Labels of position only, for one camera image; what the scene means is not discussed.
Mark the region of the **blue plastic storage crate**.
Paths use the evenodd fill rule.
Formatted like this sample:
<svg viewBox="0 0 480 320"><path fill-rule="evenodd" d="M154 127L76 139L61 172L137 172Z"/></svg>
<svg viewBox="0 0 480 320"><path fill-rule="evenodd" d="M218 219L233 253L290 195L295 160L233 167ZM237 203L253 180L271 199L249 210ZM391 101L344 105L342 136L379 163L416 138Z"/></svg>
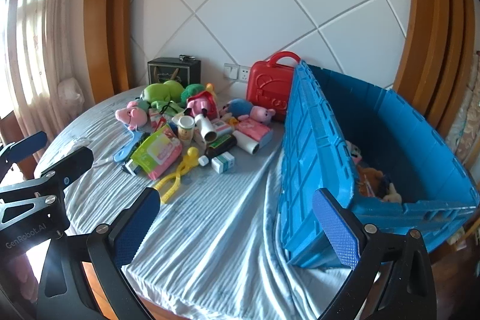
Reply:
<svg viewBox="0 0 480 320"><path fill-rule="evenodd" d="M468 171L425 118L392 90L301 62L286 116L278 211L280 243L292 266L339 264L312 210L319 188L383 232L417 229L429 250L479 206ZM400 203L360 194L349 145L392 181Z"/></svg>

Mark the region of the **white curtain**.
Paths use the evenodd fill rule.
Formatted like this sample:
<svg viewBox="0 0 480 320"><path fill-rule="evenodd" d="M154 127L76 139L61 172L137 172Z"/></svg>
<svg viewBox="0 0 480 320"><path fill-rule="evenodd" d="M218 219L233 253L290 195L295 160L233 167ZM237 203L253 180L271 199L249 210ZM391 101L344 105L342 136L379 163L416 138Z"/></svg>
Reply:
<svg viewBox="0 0 480 320"><path fill-rule="evenodd" d="M93 103L83 0L1 0L1 113L52 142Z"/></svg>

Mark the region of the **pink tissue pack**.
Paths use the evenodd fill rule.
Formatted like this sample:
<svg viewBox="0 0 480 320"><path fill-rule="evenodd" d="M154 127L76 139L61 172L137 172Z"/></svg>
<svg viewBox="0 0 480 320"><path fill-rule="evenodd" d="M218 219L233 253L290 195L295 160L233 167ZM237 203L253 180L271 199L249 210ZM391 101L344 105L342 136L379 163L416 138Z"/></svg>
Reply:
<svg viewBox="0 0 480 320"><path fill-rule="evenodd" d="M272 140L273 130L269 126L261 124L252 118L240 121L236 124L235 128L258 142L260 148L263 148Z"/></svg>

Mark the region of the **light green frog plush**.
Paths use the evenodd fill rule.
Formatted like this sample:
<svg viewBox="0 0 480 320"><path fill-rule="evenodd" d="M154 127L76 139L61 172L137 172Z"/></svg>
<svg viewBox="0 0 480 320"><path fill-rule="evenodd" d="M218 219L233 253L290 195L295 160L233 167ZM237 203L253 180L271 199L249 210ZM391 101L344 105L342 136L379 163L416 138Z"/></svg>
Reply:
<svg viewBox="0 0 480 320"><path fill-rule="evenodd" d="M176 80L167 80L146 86L141 94L141 99L146 101L151 108L168 115L176 115L184 110L182 93L185 88Z"/></svg>

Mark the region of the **blue brush with bristles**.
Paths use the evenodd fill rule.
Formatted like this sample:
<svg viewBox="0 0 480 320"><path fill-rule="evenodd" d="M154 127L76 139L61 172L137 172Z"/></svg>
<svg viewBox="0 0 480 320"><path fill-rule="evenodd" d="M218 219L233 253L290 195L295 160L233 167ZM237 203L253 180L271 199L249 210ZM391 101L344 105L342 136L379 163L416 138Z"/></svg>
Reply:
<svg viewBox="0 0 480 320"><path fill-rule="evenodd" d="M131 135L131 139L126 145L114 153L113 162L120 164L123 172L135 176L143 169L131 159L131 156L150 134L142 130L129 129L128 131Z"/></svg>

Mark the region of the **pink green wet wipes pack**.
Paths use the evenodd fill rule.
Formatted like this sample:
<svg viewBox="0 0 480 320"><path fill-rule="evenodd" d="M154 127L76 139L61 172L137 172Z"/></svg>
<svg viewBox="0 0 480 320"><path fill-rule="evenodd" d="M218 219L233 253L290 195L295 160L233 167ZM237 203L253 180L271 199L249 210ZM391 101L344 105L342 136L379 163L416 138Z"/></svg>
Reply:
<svg viewBox="0 0 480 320"><path fill-rule="evenodd" d="M131 159L152 179L162 174L182 154L182 144L168 124L152 133L133 152Z"/></svg>

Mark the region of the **pink white medicine box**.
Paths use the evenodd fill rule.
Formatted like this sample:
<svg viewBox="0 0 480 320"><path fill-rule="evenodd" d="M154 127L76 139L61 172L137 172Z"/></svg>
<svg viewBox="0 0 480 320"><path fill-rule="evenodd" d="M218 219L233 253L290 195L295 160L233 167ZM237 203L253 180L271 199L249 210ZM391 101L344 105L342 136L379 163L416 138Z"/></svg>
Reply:
<svg viewBox="0 0 480 320"><path fill-rule="evenodd" d="M224 135L231 134L233 132L233 128L221 119L217 119L216 121L212 121L211 124L213 126L214 132L216 133L215 140L217 140L218 138L220 138Z"/></svg>

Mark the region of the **brown bottle green label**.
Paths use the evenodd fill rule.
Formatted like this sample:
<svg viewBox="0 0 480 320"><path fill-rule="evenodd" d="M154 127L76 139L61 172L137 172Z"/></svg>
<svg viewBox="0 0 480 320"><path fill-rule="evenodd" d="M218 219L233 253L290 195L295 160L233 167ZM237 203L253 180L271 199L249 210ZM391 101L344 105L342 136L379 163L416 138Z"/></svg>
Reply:
<svg viewBox="0 0 480 320"><path fill-rule="evenodd" d="M206 166L214 157L220 156L224 152L228 152L237 144L237 139L233 134L225 134L213 141L207 149L205 149L202 156L199 157L198 162L201 166Z"/></svg>

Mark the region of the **pink pig plush green shirt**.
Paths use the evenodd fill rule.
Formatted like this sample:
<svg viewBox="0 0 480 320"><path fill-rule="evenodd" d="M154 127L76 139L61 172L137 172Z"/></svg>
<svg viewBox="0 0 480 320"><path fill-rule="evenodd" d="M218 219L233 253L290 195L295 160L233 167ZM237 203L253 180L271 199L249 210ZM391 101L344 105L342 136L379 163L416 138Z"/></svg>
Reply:
<svg viewBox="0 0 480 320"><path fill-rule="evenodd" d="M123 109L115 112L115 118L131 131L145 126L148 122L149 103L143 99L130 101Z"/></svg>

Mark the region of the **wall switch plate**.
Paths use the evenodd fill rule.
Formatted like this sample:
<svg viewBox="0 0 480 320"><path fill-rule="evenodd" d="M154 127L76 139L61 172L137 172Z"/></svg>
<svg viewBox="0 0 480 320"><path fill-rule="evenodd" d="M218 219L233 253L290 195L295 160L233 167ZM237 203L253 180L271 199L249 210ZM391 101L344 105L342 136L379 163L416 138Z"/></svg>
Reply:
<svg viewBox="0 0 480 320"><path fill-rule="evenodd" d="M224 64L223 76L224 79L237 80L239 78L239 65L237 64Z"/></svg>

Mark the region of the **yellow duck snowball clamp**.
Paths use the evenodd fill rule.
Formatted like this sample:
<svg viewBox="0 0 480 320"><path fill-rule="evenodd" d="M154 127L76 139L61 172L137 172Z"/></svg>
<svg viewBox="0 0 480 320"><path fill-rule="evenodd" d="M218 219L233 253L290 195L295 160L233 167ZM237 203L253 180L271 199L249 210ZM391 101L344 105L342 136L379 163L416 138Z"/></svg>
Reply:
<svg viewBox="0 0 480 320"><path fill-rule="evenodd" d="M154 189L160 195L162 204L168 201L176 194L181 187L182 177L188 174L192 169L199 165L199 150L196 147L190 147L183 156L176 170L166 175L154 185Z"/></svg>

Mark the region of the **white teal medicine box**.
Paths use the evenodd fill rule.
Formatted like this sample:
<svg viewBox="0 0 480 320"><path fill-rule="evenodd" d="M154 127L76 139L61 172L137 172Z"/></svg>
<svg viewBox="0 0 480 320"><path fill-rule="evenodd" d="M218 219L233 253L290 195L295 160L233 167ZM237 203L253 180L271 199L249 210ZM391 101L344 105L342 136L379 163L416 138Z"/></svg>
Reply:
<svg viewBox="0 0 480 320"><path fill-rule="evenodd" d="M230 152L224 152L211 160L211 167L217 174L231 170L235 165L235 157Z"/></svg>

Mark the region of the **red toy suitcase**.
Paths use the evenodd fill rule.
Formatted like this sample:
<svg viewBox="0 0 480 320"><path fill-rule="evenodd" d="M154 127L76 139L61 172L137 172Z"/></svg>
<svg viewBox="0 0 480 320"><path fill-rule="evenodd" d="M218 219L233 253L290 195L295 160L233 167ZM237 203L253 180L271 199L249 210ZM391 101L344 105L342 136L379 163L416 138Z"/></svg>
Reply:
<svg viewBox="0 0 480 320"><path fill-rule="evenodd" d="M281 51L268 60L255 62L247 83L247 101L275 110L273 118L284 122L294 71L300 61L297 54Z"/></svg>

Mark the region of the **blue bodied pig plush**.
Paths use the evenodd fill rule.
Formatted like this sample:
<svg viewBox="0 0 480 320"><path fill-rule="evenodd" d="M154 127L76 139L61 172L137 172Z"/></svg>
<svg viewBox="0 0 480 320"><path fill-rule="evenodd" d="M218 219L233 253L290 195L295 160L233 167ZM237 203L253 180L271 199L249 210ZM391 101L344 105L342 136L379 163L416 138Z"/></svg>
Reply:
<svg viewBox="0 0 480 320"><path fill-rule="evenodd" d="M253 119L261 124L268 125L276 114L273 109L266 109L261 106L256 106L250 101L241 98L235 98L229 101L221 110L220 115L224 116L230 114L238 121L246 119Z"/></svg>

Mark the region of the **black gift box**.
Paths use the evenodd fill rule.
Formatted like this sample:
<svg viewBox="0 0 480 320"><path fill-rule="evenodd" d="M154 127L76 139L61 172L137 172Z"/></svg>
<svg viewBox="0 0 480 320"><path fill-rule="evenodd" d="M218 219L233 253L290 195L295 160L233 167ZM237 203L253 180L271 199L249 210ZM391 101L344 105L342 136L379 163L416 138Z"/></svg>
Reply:
<svg viewBox="0 0 480 320"><path fill-rule="evenodd" d="M201 61L181 54L176 58L155 58L147 63L151 84L175 80L183 87L201 83Z"/></svg>

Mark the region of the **white plastic bag roll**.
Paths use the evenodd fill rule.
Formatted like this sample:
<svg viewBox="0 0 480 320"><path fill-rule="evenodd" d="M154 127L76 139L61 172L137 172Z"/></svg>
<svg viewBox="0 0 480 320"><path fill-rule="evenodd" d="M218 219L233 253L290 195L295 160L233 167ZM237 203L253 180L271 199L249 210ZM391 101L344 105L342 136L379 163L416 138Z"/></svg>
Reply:
<svg viewBox="0 0 480 320"><path fill-rule="evenodd" d="M255 155L258 150L260 149L260 144L256 140L250 138L249 136L245 135L238 130L233 132L233 136L237 140L237 146L244 150L245 152L249 153L250 155Z"/></svg>

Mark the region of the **white jar green label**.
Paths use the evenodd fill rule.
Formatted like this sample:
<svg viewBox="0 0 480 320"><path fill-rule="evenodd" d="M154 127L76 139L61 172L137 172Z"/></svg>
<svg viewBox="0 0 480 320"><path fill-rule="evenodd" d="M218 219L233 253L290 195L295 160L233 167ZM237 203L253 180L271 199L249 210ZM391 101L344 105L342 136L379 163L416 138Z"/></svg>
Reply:
<svg viewBox="0 0 480 320"><path fill-rule="evenodd" d="M177 120L177 134L183 146L191 144L194 135L195 121L190 115L182 115Z"/></svg>

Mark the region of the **red hooded pink plush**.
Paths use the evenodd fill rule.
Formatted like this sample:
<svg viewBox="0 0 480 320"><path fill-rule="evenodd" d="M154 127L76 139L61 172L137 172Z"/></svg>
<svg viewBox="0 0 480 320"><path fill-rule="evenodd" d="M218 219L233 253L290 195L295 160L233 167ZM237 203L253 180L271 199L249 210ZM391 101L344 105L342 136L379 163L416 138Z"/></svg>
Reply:
<svg viewBox="0 0 480 320"><path fill-rule="evenodd" d="M218 110L214 96L207 90L187 99L185 113L191 117L203 115L214 120L218 118Z"/></svg>

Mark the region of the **white paper roll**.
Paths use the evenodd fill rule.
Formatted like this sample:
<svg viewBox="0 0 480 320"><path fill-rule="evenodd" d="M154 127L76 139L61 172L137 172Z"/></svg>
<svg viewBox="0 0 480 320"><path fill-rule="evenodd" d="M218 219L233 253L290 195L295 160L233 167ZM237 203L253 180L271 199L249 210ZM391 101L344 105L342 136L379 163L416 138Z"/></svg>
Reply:
<svg viewBox="0 0 480 320"><path fill-rule="evenodd" d="M212 122L204 114L199 114L194 117L195 125L199 130L200 136L208 144L212 143L217 138L217 132Z"/></svg>

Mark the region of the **dark green plush toy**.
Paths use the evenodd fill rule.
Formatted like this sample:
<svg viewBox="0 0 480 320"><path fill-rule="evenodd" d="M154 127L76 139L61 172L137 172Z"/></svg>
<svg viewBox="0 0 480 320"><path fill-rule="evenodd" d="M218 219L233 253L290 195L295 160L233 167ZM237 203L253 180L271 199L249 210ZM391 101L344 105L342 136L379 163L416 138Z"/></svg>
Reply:
<svg viewBox="0 0 480 320"><path fill-rule="evenodd" d="M202 93L205 90L205 87L201 84L191 84L188 85L184 91L181 93L181 106L186 107L187 101L190 97L193 97L199 93Z"/></svg>

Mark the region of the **wall power socket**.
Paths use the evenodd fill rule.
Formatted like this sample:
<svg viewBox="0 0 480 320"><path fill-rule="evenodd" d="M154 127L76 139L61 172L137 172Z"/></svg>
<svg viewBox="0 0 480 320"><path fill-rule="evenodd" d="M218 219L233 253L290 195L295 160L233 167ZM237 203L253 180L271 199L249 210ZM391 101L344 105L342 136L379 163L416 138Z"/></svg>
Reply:
<svg viewBox="0 0 480 320"><path fill-rule="evenodd" d="M249 76L250 76L250 68L249 67L245 67L245 66L241 66L239 68L239 72L238 72L238 81L239 82L242 82L242 83L247 83L248 80L249 80Z"/></svg>

